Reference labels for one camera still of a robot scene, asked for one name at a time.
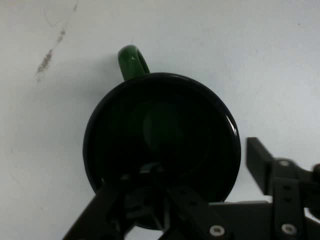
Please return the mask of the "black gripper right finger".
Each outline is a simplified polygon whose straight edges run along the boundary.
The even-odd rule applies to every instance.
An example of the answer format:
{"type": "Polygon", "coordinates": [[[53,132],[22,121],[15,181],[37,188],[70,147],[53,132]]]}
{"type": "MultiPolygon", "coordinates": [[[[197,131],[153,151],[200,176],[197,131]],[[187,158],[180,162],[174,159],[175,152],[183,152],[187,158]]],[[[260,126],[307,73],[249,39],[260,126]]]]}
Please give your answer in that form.
{"type": "Polygon", "coordinates": [[[246,139],[246,166],[265,196],[272,197],[274,240],[318,240],[320,224],[305,215],[308,208],[320,217],[320,177],[293,160],[275,158],[256,137],[246,139]]]}

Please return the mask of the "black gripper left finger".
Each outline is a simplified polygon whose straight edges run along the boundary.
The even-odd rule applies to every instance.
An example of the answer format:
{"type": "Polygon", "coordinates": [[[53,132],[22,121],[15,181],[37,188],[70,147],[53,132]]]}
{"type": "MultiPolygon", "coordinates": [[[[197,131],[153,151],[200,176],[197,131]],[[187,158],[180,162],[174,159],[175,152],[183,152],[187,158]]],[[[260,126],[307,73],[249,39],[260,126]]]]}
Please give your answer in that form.
{"type": "Polygon", "coordinates": [[[162,165],[103,183],[65,240],[123,240],[150,218],[162,240],[231,240],[225,220],[162,165]]]}

